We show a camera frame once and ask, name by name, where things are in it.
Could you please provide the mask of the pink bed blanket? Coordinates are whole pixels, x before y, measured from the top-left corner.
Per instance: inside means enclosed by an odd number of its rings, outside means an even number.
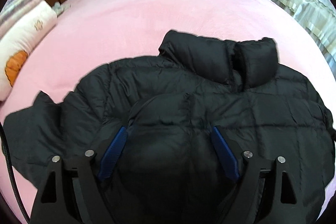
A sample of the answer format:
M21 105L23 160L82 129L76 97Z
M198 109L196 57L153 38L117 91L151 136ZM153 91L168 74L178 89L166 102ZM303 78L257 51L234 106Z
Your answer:
M169 31L234 42L270 38L278 62L304 75L335 114L333 75L309 34L270 0L72 0L69 9L28 56L1 108L8 115L33 105L41 92L60 103L96 68L122 59L158 56ZM31 215L38 188L17 170L19 206ZM335 191L325 190L317 221Z

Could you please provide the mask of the folded striped quilt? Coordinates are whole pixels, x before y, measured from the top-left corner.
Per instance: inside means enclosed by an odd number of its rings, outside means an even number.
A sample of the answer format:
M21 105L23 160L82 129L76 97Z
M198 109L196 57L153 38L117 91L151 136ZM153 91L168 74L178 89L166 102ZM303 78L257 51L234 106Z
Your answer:
M1 11L1 38L24 15L42 0L8 0Z

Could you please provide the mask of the black puffer jacket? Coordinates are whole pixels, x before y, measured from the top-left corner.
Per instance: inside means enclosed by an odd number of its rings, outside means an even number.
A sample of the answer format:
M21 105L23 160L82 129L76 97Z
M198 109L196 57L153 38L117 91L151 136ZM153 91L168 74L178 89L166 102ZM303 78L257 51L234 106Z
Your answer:
M126 145L100 180L121 127ZM102 65L60 103L39 93L1 139L8 171L38 188L29 223L315 223L335 171L333 116L270 38L169 31L158 56Z

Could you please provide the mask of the beige lace covered furniture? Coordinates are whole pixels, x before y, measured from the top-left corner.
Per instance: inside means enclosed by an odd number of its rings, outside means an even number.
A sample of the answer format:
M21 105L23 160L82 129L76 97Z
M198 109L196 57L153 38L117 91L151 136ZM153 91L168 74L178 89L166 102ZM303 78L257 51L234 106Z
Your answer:
M335 7L330 0L271 0L313 38L335 74Z

